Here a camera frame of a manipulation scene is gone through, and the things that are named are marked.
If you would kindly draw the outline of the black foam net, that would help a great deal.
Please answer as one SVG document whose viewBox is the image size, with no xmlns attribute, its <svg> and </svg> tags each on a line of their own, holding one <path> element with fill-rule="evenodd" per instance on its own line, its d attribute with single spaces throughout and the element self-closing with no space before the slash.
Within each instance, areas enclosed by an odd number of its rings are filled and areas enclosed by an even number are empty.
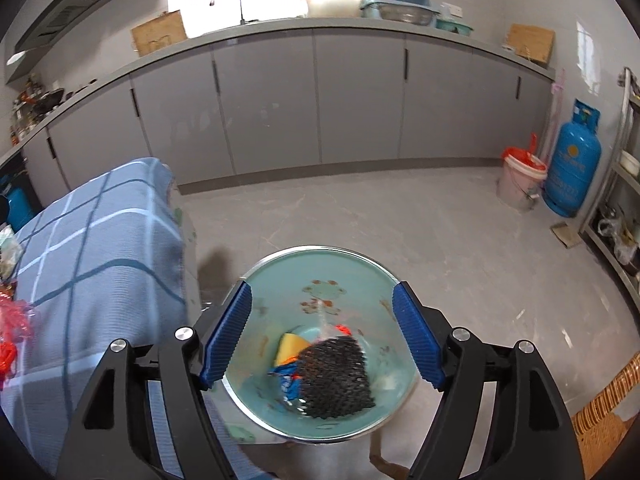
<svg viewBox="0 0 640 480">
<path fill-rule="evenodd" d="M 366 357 L 351 336 L 328 338 L 300 352 L 298 402 L 311 418 L 341 418 L 375 407 Z"/>
</svg>

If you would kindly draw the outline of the teal trash bin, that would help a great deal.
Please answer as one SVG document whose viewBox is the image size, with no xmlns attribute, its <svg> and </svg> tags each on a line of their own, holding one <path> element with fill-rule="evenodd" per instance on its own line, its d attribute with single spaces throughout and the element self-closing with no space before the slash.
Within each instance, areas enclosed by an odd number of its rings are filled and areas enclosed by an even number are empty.
<svg viewBox="0 0 640 480">
<path fill-rule="evenodd" d="M 419 374 L 393 314 L 392 272 L 347 249 L 300 246 L 243 278 L 252 312 L 220 383 L 255 425 L 333 443 L 375 430 L 405 404 Z"/>
</svg>

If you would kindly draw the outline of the grey kitchen counter cabinets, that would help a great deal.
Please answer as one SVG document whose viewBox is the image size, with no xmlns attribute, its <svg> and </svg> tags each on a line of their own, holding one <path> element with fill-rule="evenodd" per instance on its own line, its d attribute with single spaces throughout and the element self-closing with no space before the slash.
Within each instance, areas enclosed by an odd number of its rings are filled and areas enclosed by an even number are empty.
<svg viewBox="0 0 640 480">
<path fill-rule="evenodd" d="M 180 42 L 89 84 L 2 156 L 49 205 L 125 162 L 184 192 L 305 174 L 495 165 L 544 130 L 554 75 L 442 30 L 292 18 Z"/>
</svg>

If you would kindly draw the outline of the kitchen faucet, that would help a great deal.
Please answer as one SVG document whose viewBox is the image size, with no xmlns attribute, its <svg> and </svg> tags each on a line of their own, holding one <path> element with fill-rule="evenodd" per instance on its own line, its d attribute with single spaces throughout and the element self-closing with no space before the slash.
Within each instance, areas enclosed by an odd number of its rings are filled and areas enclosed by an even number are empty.
<svg viewBox="0 0 640 480">
<path fill-rule="evenodd" d="M 209 0 L 209 10 L 220 28 L 248 23 L 243 0 Z"/>
</svg>

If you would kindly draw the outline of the wicker chair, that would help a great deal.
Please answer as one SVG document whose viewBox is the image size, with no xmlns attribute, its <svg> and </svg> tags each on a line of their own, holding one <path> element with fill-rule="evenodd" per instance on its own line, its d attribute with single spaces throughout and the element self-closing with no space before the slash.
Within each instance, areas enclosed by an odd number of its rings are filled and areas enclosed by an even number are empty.
<svg viewBox="0 0 640 480">
<path fill-rule="evenodd" d="M 623 420 L 614 413 L 639 385 L 639 352 L 589 403 L 572 416 L 585 478 L 593 479 L 622 444 L 638 416 Z"/>
</svg>

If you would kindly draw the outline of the red snack wrapper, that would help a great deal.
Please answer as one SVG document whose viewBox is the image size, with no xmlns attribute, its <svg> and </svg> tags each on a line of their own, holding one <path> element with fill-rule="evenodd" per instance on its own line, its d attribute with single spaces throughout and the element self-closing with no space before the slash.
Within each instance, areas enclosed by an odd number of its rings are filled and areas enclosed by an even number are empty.
<svg viewBox="0 0 640 480">
<path fill-rule="evenodd" d="M 25 300 L 15 298 L 15 288 L 1 286 L 0 294 L 0 385 L 15 375 L 18 346 L 32 338 L 34 309 Z"/>
</svg>

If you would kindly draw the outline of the blue checkered tablecloth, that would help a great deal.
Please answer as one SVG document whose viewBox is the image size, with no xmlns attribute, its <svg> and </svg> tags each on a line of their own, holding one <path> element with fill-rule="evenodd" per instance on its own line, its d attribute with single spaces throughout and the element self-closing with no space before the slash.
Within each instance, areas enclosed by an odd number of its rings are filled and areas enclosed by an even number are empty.
<svg viewBox="0 0 640 480">
<path fill-rule="evenodd" d="M 70 422 L 114 340 L 160 344 L 196 323 L 175 192 L 164 164 L 140 158 L 76 188 L 18 232 L 16 296 L 34 309 L 34 333 L 18 346 L 1 395 L 3 478 L 58 479 Z M 204 401 L 233 479 L 262 478 Z"/>
</svg>

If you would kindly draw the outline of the yellow sponge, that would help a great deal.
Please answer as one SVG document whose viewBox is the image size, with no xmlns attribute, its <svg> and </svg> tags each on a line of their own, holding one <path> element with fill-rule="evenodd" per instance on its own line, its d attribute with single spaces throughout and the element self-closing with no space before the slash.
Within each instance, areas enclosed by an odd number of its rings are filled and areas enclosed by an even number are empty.
<svg viewBox="0 0 640 480">
<path fill-rule="evenodd" d="M 283 366 L 295 361 L 299 353 L 310 346 L 311 343 L 303 337 L 293 333 L 285 333 L 280 339 L 273 366 Z"/>
</svg>

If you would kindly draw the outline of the cardboard scrap on floor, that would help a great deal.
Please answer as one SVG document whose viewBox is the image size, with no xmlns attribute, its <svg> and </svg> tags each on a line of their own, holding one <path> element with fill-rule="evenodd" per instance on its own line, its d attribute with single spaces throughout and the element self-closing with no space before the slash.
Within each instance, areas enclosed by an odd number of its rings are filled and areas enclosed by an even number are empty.
<svg viewBox="0 0 640 480">
<path fill-rule="evenodd" d="M 582 244 L 580 234 L 566 222 L 554 224 L 550 230 L 566 249 L 574 248 Z"/>
</svg>

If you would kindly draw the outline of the metal shelf rack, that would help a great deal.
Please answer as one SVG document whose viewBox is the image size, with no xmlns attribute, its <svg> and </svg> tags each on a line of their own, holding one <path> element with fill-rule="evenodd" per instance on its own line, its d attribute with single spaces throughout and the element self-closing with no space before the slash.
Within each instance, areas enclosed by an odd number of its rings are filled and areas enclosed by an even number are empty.
<svg viewBox="0 0 640 480">
<path fill-rule="evenodd" d="M 620 120 L 603 181 L 580 234 L 617 275 L 633 304 L 639 303 L 639 79 L 628 67 Z"/>
</svg>

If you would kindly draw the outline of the blue gas cylinder under counter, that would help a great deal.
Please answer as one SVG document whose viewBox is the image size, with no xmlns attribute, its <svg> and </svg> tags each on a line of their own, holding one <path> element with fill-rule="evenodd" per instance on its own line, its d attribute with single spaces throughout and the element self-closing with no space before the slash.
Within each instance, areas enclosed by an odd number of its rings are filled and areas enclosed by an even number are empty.
<svg viewBox="0 0 640 480">
<path fill-rule="evenodd" d="M 14 177 L 1 178 L 1 223 L 8 224 L 14 232 L 23 229 L 35 217 L 32 203 Z"/>
</svg>

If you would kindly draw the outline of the pink bucket red lid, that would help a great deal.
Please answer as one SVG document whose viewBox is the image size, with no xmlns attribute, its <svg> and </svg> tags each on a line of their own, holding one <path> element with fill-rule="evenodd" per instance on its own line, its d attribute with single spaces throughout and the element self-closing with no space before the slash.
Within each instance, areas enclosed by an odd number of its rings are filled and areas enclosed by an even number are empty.
<svg viewBox="0 0 640 480">
<path fill-rule="evenodd" d="M 506 148 L 502 153 L 502 173 L 497 182 L 498 199 L 518 211 L 530 211 L 540 199 L 547 176 L 547 166 L 531 151 Z"/>
</svg>

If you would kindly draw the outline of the blue gas cylinder right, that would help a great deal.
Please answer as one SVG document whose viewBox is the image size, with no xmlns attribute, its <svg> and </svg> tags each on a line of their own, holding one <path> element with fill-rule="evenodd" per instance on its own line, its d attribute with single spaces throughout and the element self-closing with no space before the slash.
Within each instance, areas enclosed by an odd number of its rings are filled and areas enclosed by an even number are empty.
<svg viewBox="0 0 640 480">
<path fill-rule="evenodd" d="M 599 119 L 596 108 L 575 100 L 572 120 L 560 129 L 542 198 L 561 217 L 576 216 L 598 168 L 602 154 Z"/>
</svg>

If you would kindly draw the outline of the black wok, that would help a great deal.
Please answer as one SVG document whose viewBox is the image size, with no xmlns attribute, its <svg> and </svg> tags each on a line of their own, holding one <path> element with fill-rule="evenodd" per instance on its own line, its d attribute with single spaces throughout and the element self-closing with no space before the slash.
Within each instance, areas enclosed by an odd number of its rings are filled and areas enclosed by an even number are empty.
<svg viewBox="0 0 640 480">
<path fill-rule="evenodd" d="M 51 91 L 44 92 L 36 99 L 34 110 L 38 114 L 50 113 L 51 110 L 54 110 L 55 107 L 61 104 L 64 93 L 64 88 L 57 88 Z"/>
</svg>

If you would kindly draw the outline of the wooden cutting board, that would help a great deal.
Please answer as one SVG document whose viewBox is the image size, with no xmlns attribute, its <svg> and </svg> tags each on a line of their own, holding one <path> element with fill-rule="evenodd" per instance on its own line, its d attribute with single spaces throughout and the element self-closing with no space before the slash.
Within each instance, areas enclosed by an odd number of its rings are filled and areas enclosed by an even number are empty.
<svg viewBox="0 0 640 480">
<path fill-rule="evenodd" d="M 506 44 L 521 58 L 547 66 L 555 40 L 552 29 L 523 24 L 512 24 L 506 34 Z"/>
</svg>

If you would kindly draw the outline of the cardboard box by sink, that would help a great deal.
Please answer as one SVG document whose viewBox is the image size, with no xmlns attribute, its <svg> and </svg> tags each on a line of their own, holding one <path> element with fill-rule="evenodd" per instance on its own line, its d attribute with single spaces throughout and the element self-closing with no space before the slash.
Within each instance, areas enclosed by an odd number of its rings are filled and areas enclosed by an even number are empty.
<svg viewBox="0 0 640 480">
<path fill-rule="evenodd" d="M 145 56 L 187 40 L 180 11 L 165 12 L 131 29 L 134 50 Z"/>
</svg>

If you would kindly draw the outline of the metal bowl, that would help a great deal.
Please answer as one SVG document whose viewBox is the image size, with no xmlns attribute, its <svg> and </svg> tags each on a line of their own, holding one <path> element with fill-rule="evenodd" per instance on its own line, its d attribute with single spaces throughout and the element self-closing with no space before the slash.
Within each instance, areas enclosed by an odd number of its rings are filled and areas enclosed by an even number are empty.
<svg viewBox="0 0 640 480">
<path fill-rule="evenodd" d="M 397 4 L 379 4 L 378 14 L 387 21 L 407 23 L 419 26 L 431 26 L 437 13 L 429 8 L 420 6 L 398 6 Z"/>
</svg>

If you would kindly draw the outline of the black range hood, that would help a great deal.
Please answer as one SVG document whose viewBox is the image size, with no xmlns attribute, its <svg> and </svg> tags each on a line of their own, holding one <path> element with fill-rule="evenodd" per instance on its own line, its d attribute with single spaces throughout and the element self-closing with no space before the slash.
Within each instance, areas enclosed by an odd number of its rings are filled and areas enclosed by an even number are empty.
<svg viewBox="0 0 640 480">
<path fill-rule="evenodd" d="M 66 32 L 108 0 L 52 0 L 26 29 L 15 52 L 51 47 Z"/>
</svg>

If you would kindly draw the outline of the white plastic basin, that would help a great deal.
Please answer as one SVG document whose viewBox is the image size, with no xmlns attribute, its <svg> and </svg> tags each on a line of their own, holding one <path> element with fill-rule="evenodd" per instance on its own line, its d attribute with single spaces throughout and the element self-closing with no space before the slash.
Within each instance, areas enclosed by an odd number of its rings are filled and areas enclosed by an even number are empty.
<svg viewBox="0 0 640 480">
<path fill-rule="evenodd" d="M 363 0 L 305 0 L 308 18 L 358 18 Z"/>
</svg>

